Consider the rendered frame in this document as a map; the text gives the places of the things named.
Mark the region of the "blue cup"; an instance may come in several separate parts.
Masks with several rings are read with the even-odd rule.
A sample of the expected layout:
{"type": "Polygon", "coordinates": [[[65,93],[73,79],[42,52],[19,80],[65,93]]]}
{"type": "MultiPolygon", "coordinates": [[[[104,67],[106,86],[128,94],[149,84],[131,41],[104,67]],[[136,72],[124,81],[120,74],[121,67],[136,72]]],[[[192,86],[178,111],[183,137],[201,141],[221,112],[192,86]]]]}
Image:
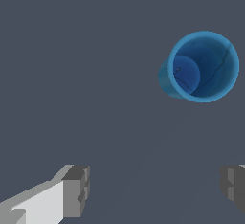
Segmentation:
{"type": "Polygon", "coordinates": [[[181,38],[159,69],[159,85],[177,99],[206,103],[224,97],[239,73],[234,45],[221,34],[200,31],[181,38]]]}

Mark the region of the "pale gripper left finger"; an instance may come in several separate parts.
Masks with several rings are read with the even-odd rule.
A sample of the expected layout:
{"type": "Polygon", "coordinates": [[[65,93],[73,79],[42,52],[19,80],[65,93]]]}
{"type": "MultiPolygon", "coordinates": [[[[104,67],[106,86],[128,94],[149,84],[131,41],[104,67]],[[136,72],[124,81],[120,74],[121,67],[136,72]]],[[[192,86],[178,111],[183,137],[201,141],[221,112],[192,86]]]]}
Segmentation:
{"type": "Polygon", "coordinates": [[[65,165],[50,181],[0,203],[0,224],[59,224],[81,217],[90,192],[90,167],[65,165]]]}

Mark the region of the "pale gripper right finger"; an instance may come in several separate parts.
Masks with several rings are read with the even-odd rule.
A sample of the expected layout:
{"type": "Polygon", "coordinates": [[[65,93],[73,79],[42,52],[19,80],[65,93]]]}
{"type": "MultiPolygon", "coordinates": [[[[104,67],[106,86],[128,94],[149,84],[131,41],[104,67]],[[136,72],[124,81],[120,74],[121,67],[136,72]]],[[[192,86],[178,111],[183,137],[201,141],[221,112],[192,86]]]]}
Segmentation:
{"type": "Polygon", "coordinates": [[[219,174],[222,193],[245,213],[245,165],[221,166],[219,174]]]}

